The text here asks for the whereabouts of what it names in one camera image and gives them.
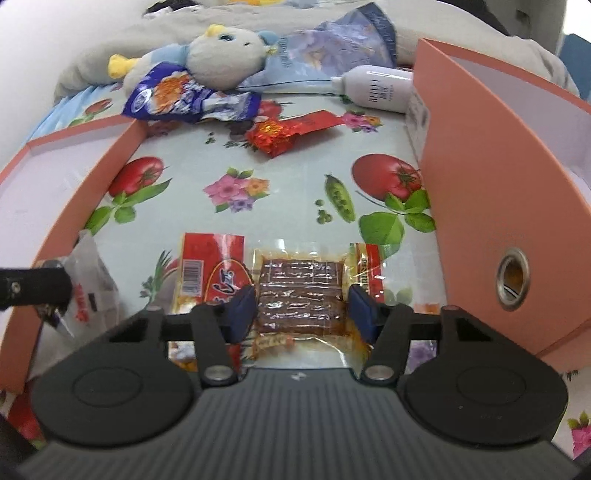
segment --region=crumpled red wrapper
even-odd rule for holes
[[[343,121],[327,110],[308,113],[289,120],[269,119],[255,124],[246,139],[271,158],[293,147],[297,137],[317,130],[343,125]]]

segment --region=beige blanket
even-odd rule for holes
[[[283,36],[336,20],[365,3],[309,9],[235,4],[142,20],[76,58],[60,75],[56,100],[74,95],[89,85],[112,83],[106,67],[115,53],[139,57],[170,43],[189,43],[213,23],[254,31],[273,30]],[[506,37],[467,12],[435,0],[376,0],[376,3],[396,27],[399,64],[413,64],[418,39],[432,38],[522,67],[578,95],[560,59],[533,40]]]

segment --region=pea pod print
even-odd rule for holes
[[[355,207],[343,182],[332,175],[327,175],[324,191],[340,217],[347,223],[354,222]]]

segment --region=blue snack bag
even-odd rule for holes
[[[138,83],[123,115],[139,120],[177,120],[196,123],[207,118],[239,122],[256,116],[261,95],[226,95],[199,85],[181,65],[158,63]]]
[[[335,22],[281,38],[264,70],[238,90],[274,93],[332,93],[331,77],[359,65],[396,67],[396,32],[375,3]]]

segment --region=blue plush ear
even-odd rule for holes
[[[270,30],[261,30],[260,32],[258,32],[258,36],[267,46],[275,45],[279,40],[279,35]]]

